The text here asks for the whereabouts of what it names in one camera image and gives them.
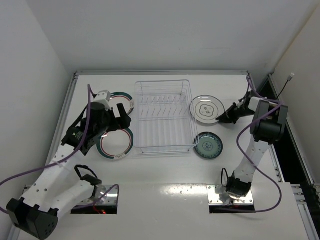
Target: dish rack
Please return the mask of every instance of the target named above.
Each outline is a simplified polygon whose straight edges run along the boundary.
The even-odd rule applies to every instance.
[[[183,153],[199,143],[188,80],[138,81],[135,93],[140,154]]]

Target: metal base plate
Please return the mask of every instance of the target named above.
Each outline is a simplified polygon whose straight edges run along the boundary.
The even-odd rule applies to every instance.
[[[103,185],[105,189],[111,188],[113,185]],[[87,200],[84,200],[78,204],[78,206],[82,205],[88,205],[93,202],[94,199],[100,198],[105,191],[103,192],[97,192],[94,198],[89,198]],[[115,207],[117,205],[117,198],[118,198],[118,188],[114,187],[110,192],[106,194],[106,197],[104,197],[101,202],[97,202],[96,206],[105,206],[105,207]]]
[[[253,206],[254,198],[252,192],[239,199],[234,199],[226,193],[226,188],[222,185],[207,185],[209,206]]]

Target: blue plate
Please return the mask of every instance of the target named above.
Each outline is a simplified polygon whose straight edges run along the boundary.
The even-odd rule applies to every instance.
[[[205,159],[215,159],[223,151],[224,145],[216,134],[212,132],[202,132],[199,134],[199,143],[194,147],[197,154]]]

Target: white wall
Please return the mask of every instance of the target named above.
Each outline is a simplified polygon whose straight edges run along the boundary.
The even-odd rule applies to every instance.
[[[56,129],[71,76],[25,0],[0,1],[0,182],[40,167]],[[36,175],[0,187],[0,205],[19,197]],[[0,240],[11,221],[0,212]]]
[[[274,70],[318,0],[27,0],[76,70]]]
[[[276,67],[273,77],[278,93],[290,73],[295,77],[281,99],[289,106],[311,174],[320,183],[320,6]]]

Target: black cable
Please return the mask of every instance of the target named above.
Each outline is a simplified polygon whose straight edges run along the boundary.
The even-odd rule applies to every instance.
[[[92,169],[90,169],[88,166],[86,166],[86,165],[75,165],[75,166],[74,166],[74,170],[75,170],[76,174],[79,176],[79,178],[80,178],[81,180],[82,180],[82,175],[81,175],[79,169],[88,170],[88,171],[90,171],[96,178],[98,178],[98,176],[95,174],[95,172],[94,172]]]
[[[276,97],[276,99],[275,100],[278,100],[278,98],[279,98],[279,96],[282,94],[282,92],[285,90],[285,88],[286,88],[286,86],[287,86],[287,84],[288,84],[288,80],[286,81],[286,83],[285,83],[285,85],[283,86],[283,88],[282,88],[282,90],[281,90],[281,92],[279,93],[279,95]]]
[[[227,179],[227,181],[228,181],[229,175],[228,175],[227,169],[225,169],[225,168],[222,168],[222,170],[221,170],[221,179],[220,179],[220,181],[221,181],[221,185],[226,188],[227,186],[225,186],[225,185],[223,184],[223,181],[224,181],[224,172],[225,172],[225,175],[226,175],[226,179]]]
[[[85,106],[85,108],[83,109],[83,111],[80,113],[80,115],[78,116],[78,118],[74,121],[74,123],[70,126],[72,128],[76,127],[78,125],[78,123],[80,123],[80,121],[82,120],[82,118],[84,117],[84,114],[87,110],[87,106]]]

